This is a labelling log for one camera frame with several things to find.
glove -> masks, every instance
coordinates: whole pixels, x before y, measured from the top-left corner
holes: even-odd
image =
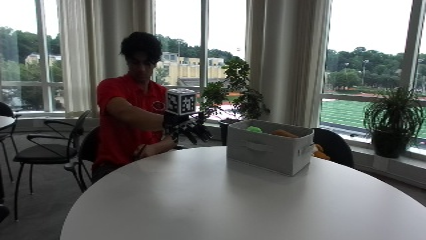
[[[189,131],[193,132],[201,141],[206,142],[213,137],[212,133],[209,132],[208,128],[198,123],[191,122],[187,124]]]
[[[164,113],[163,127],[168,130],[181,123],[189,121],[189,115],[176,115],[173,113]]]
[[[172,133],[173,135],[179,135],[179,133],[183,133],[188,140],[197,145],[197,139],[193,136],[193,134],[197,135],[197,137],[201,139],[201,141],[206,142],[212,137],[212,133],[209,132],[208,128],[202,125],[205,122],[204,114],[200,112],[198,117],[194,119],[183,121],[180,124],[167,128],[167,132]]]

building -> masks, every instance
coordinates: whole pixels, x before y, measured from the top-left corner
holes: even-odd
[[[208,58],[208,81],[225,79],[225,60]],[[157,68],[164,68],[164,81],[173,86],[200,86],[200,58],[179,57],[177,53],[164,52]]]
[[[32,53],[25,58],[25,64],[39,63],[39,61],[40,61],[40,54],[39,53]],[[61,61],[61,56],[60,55],[49,55],[49,66],[52,66],[56,61]]]

black chair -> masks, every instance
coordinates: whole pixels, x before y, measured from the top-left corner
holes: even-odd
[[[77,155],[79,162],[69,163],[69,167],[72,168],[75,168],[76,165],[79,166],[77,184],[81,189],[81,192],[84,192],[88,189],[88,186],[84,181],[83,170],[85,171],[85,174],[92,182],[92,174],[89,173],[85,167],[85,162],[88,161],[93,163],[96,160],[97,146],[99,146],[99,129],[100,129],[99,126],[93,128],[81,142],[79,155]]]
[[[75,127],[75,125],[72,124],[72,123],[68,123],[68,122],[65,122],[65,121],[61,121],[61,120],[57,120],[57,119],[47,119],[47,120],[44,120],[44,125],[48,127],[48,128],[51,128],[52,129],[52,131],[55,132],[55,133],[57,133],[60,136],[63,136],[64,138],[67,138],[67,136],[61,133],[61,131],[60,130],[57,130],[57,127],[71,127],[71,128],[73,128]],[[80,148],[80,135],[76,135],[75,136],[75,139],[73,139],[73,148],[75,149],[79,149]],[[64,165],[64,169],[68,171],[68,172],[71,172],[72,173],[72,175],[73,175],[73,177],[76,178],[76,180],[77,180],[77,183],[79,183],[79,179],[77,179],[77,172],[76,172],[76,165],[77,164],[77,162],[69,162],[69,163],[67,163],[65,165]]]
[[[9,209],[5,206],[0,205],[0,223],[8,216],[9,216]]]
[[[324,153],[329,155],[333,162],[354,168],[352,149],[345,139],[336,132],[314,128],[314,143],[321,145]]]
[[[8,158],[8,153],[7,153],[7,149],[5,149],[5,146],[4,146],[4,140],[11,138],[12,145],[13,145],[13,148],[15,148],[15,153],[17,154],[17,148],[16,148],[16,143],[15,143],[15,139],[13,139],[13,133],[15,133],[15,128],[16,128],[17,118],[20,117],[20,115],[15,114],[12,108],[5,103],[0,102],[0,116],[15,118],[13,124],[11,126],[8,126],[4,129],[3,132],[0,132],[0,143],[1,143],[3,153],[4,153],[4,159],[5,159],[5,164],[7,164],[7,167],[8,167],[9,178],[11,178],[11,181],[13,182],[13,175],[12,175],[12,171],[11,171],[9,158]]]
[[[33,142],[36,145],[20,151],[13,159],[15,162],[19,162],[21,164],[19,169],[16,188],[15,188],[15,220],[16,221],[17,221],[19,184],[21,180],[24,165],[31,164],[29,191],[32,194],[33,193],[33,188],[32,188],[33,165],[67,164],[69,163],[71,159],[77,156],[77,148],[75,145],[75,141],[76,139],[79,139],[79,137],[84,133],[83,125],[89,113],[91,111],[88,110],[81,114],[68,137],[53,136],[47,134],[29,134],[27,136],[27,139],[31,142]],[[63,140],[65,144],[60,144],[60,143],[44,144],[40,142],[36,142],[35,141],[36,139],[37,140],[51,139],[51,140],[56,140],[56,142],[60,142],[60,140]]]

red shirt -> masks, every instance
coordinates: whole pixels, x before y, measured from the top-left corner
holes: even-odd
[[[137,85],[131,75],[109,78],[97,86],[97,105],[100,107],[100,145],[96,168],[101,163],[124,166],[132,162],[133,152],[140,144],[153,144],[161,140],[163,132],[141,131],[112,117],[105,108],[115,97],[124,98],[133,106],[164,114],[167,88],[149,81],[148,93]]]

potted plant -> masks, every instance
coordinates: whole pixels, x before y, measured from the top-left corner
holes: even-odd
[[[372,136],[376,154],[398,158],[415,143],[425,113],[414,90],[400,87],[378,94],[364,110],[364,126]]]
[[[225,79],[208,83],[201,94],[204,101],[200,103],[200,110],[206,117],[218,116],[221,113],[232,115],[232,117],[218,121],[222,145],[225,146],[228,125],[242,119],[258,119],[270,110],[264,103],[264,95],[250,87],[250,67],[248,62],[240,57],[233,57],[225,62],[222,68],[226,69]],[[232,105],[232,109],[222,108],[228,102]]]

